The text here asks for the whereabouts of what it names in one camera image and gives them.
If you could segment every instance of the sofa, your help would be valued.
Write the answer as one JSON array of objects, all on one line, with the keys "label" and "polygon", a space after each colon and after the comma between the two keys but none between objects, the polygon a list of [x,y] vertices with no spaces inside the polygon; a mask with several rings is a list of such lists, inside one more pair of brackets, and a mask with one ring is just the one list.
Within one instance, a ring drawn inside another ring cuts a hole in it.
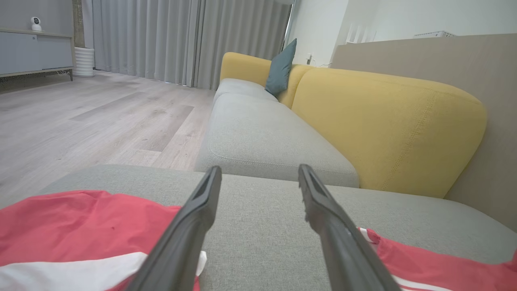
[{"label": "sofa", "polygon": [[[71,173],[40,194],[77,189],[126,193],[183,205],[203,173],[98,165]],[[433,252],[498,264],[517,234],[466,205],[432,197],[327,186],[357,226]],[[203,244],[202,291],[330,290],[319,236],[305,221],[298,182],[223,174],[216,220]]]},{"label": "sofa", "polygon": [[227,53],[196,171],[443,198],[475,153],[483,104],[455,87],[294,65],[287,90],[264,90],[271,61]]},{"label": "sofa", "polygon": [[269,64],[224,56],[197,171],[98,165],[39,194],[96,189],[182,205],[202,172],[221,166],[203,291],[330,289],[319,236],[305,221],[300,163],[313,166],[357,226],[483,263],[512,259],[514,231],[442,199],[483,136],[486,113],[473,96],[436,82],[295,65],[276,98],[264,91]]}]

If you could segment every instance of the wooden floor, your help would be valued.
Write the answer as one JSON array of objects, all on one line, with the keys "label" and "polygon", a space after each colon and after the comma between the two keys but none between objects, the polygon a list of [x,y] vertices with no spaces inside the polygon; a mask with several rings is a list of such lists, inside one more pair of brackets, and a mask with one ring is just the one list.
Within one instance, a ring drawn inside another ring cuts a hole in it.
[{"label": "wooden floor", "polygon": [[0,208],[97,164],[192,170],[213,98],[103,71],[0,84]]}]

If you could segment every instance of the white cylindrical vase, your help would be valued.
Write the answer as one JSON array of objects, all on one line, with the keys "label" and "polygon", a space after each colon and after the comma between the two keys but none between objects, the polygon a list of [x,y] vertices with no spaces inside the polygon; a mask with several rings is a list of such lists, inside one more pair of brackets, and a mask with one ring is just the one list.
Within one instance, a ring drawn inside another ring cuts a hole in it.
[{"label": "white cylindrical vase", "polygon": [[77,77],[94,76],[94,49],[75,48],[73,75]]}]

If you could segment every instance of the yellow sofa backrest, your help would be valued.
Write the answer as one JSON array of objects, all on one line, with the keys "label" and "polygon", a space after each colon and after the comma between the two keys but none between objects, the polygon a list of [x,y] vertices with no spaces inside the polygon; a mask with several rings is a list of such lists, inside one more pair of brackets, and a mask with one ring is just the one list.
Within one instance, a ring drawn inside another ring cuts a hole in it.
[{"label": "yellow sofa backrest", "polygon": [[308,70],[292,110],[359,173],[360,187],[443,198],[476,151],[482,103],[433,81]]},{"label": "yellow sofa backrest", "polygon": [[[271,61],[269,60],[235,52],[227,52],[223,56],[221,65],[221,80],[225,78],[240,79],[254,82],[265,87],[270,66]],[[314,67],[307,65],[293,65],[291,67],[287,90],[278,96],[280,103],[291,108],[301,77],[311,69],[314,69]]]}]

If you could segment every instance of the sheer curtain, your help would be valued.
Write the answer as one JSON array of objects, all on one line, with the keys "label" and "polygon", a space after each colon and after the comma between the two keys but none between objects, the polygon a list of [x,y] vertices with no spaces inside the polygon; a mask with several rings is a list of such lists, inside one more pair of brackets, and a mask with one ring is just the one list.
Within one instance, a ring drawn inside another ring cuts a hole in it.
[{"label": "sheer curtain", "polygon": [[224,53],[272,59],[290,5],[274,0],[93,0],[95,68],[216,89]]},{"label": "sheer curtain", "polygon": [[217,89],[226,52],[271,60],[283,44],[290,5],[274,0],[203,0],[194,86]]},{"label": "sheer curtain", "polygon": [[199,1],[93,4],[96,69],[192,86]]}]

